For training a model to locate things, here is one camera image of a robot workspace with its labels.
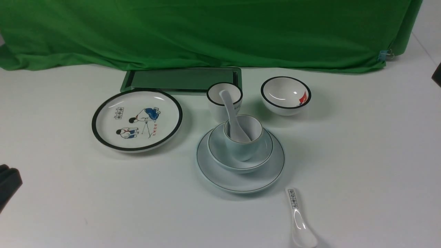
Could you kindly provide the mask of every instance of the dark green tray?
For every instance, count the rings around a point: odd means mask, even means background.
[[[121,92],[142,88],[168,92],[204,93],[215,83],[232,83],[242,88],[240,68],[182,68],[128,71]]]

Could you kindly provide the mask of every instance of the blue clothing figure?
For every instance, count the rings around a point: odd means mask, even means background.
[[[156,120],[159,117],[158,108],[148,108],[144,110],[152,120]]]
[[[156,122],[161,112],[159,111],[159,108],[154,107],[152,108],[146,108],[143,109],[139,114],[137,114],[135,117],[132,117],[129,119],[129,123],[135,123],[138,121],[147,122],[152,120],[153,122]]]
[[[116,134],[120,135],[125,139],[136,138],[139,133],[138,128],[122,128],[116,131]]]

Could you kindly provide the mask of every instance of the black object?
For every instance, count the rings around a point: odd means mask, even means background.
[[[441,87],[441,64],[438,65],[438,68],[432,76],[432,79]]]
[[[0,165],[0,213],[22,184],[19,170]]]

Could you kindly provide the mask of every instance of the saucer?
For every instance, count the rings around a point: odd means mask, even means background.
[[[262,142],[256,154],[247,161],[239,161],[232,157],[225,144],[223,123],[215,127],[208,135],[208,152],[212,158],[224,169],[235,173],[251,173],[268,161],[273,152],[273,141],[269,133],[264,130]]]
[[[117,94],[95,112],[92,131],[104,145],[121,152],[143,152],[170,140],[182,122],[182,108],[171,95],[137,89]]]
[[[204,135],[198,145],[196,164],[201,174],[214,186],[231,193],[249,194],[264,190],[280,178],[285,164],[285,154],[279,140],[270,132],[268,133],[273,140],[273,152],[269,160],[259,170],[247,174],[227,171],[217,164],[207,149],[210,132]]]

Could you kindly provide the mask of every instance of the white spoon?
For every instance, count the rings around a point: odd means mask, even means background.
[[[294,188],[285,189],[292,213],[292,240],[301,248],[317,247],[317,238],[304,222]]]
[[[228,118],[230,120],[230,138],[236,142],[246,143],[251,139],[240,127],[236,118],[236,112],[234,111],[233,100],[227,90],[221,90],[219,96],[222,98],[225,107],[227,108]]]

